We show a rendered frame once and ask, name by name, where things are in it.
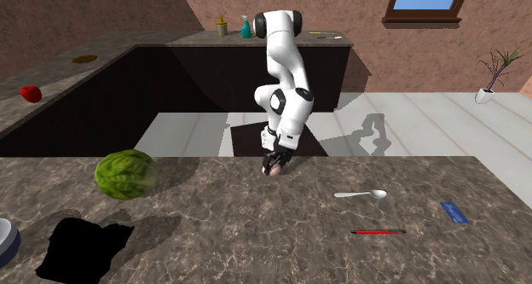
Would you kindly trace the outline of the red pen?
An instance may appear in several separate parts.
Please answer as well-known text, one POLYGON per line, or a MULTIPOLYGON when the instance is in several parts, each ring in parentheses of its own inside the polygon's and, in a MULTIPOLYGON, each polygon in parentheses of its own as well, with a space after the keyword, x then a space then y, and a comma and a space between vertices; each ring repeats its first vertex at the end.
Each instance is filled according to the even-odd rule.
POLYGON ((373 229, 373 230, 353 230, 354 235, 402 235, 406 234, 406 230, 403 229, 373 229))

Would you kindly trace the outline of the white spoon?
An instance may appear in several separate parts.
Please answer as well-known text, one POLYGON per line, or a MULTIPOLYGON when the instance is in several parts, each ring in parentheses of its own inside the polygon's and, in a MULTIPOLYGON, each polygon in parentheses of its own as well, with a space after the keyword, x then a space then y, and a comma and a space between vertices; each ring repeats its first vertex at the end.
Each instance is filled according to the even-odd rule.
POLYGON ((349 193, 335 193, 333 196, 336 198, 347 198, 360 195, 371 195, 375 199, 383 199, 387 196, 387 192, 383 189, 370 190, 366 192, 349 192, 349 193))

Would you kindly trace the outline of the black irregular object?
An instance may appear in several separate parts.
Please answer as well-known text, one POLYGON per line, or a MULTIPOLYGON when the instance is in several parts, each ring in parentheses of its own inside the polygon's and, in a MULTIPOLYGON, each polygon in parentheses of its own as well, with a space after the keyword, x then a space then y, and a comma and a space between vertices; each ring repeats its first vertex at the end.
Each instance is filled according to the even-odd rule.
POLYGON ((117 223, 103 228, 81 218, 64 218, 49 238, 47 254, 36 275, 62 284, 99 284, 133 229, 117 223))

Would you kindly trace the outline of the brown-framed window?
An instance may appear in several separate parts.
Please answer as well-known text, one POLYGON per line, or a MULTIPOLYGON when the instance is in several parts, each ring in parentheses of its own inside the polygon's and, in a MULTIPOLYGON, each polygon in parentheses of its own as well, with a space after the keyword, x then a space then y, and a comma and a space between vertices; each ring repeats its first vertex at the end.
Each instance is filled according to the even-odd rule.
POLYGON ((389 0, 383 24, 458 24, 465 0, 389 0))

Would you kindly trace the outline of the dark kitchen cabinet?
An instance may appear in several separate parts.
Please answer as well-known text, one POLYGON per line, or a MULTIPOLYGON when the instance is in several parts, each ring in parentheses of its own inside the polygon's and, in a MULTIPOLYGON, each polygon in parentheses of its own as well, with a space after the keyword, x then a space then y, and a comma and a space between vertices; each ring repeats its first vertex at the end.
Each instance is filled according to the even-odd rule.
POLYGON ((229 113, 255 113, 266 50, 138 46, 0 133, 0 157, 216 156, 229 113))

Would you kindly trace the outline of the blue card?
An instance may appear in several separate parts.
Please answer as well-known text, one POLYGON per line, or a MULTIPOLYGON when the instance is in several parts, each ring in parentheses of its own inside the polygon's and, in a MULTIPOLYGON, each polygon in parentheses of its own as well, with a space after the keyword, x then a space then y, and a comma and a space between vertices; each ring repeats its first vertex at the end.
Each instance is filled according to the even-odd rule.
POLYGON ((454 223, 469 223, 466 216, 454 202, 441 202, 440 205, 454 223))

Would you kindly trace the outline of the red tomato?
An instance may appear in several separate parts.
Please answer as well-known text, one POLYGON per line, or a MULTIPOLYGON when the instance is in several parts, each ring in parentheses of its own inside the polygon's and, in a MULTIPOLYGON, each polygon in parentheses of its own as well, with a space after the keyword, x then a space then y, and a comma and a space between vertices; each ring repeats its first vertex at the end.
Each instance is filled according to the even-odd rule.
POLYGON ((42 91, 37 86, 20 88, 20 95, 30 103, 37 103, 43 99, 42 91))

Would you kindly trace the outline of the white and grey bowl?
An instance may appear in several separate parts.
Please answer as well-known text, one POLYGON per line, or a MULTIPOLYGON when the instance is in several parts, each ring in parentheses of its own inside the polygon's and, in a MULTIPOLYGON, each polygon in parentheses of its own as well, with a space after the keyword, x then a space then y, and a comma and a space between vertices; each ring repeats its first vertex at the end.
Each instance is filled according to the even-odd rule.
POLYGON ((20 247, 20 231, 8 219, 0 218, 0 269, 7 265, 20 247))

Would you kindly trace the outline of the green lettuce head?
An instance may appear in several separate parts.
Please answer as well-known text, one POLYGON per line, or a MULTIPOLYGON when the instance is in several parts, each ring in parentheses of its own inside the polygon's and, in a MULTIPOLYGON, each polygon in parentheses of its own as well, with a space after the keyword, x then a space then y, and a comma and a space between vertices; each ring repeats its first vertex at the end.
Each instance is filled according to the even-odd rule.
POLYGON ((102 159, 95 168, 94 179, 103 194, 116 200, 132 200, 153 190, 160 173, 149 155, 129 149, 102 159))

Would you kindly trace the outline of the potted plant in white pot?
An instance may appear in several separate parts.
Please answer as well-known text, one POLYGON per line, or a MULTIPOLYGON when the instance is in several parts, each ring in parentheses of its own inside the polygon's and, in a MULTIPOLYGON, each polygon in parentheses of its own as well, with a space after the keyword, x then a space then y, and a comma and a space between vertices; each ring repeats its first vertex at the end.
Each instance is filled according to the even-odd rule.
POLYGON ((512 71, 508 70, 508 67, 528 54, 529 51, 526 51, 524 47, 516 47, 513 51, 497 48, 490 49, 488 52, 489 61, 479 60, 478 63, 488 69, 491 79, 484 88, 481 88, 476 93, 475 103, 479 105, 487 104, 495 95, 495 92, 493 91, 494 84, 500 83, 501 85, 505 85, 500 80, 500 77, 512 73, 512 71))

